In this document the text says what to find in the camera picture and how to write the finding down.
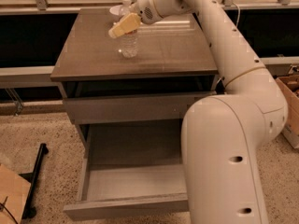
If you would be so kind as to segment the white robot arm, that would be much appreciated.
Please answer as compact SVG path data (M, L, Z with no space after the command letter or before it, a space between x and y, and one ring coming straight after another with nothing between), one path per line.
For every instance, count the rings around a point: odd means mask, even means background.
M184 116L181 154L192 224L268 224L257 149L285 126L288 104L277 82L217 0L137 0L109 30L192 11L224 92L195 102Z

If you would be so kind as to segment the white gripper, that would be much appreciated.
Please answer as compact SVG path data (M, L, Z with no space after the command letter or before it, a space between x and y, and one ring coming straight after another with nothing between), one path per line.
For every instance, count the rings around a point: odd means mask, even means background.
M133 13L124 15L108 31L111 38L131 33L139 28L141 22L153 24L162 19L154 5L154 0L136 0L131 4L130 11Z

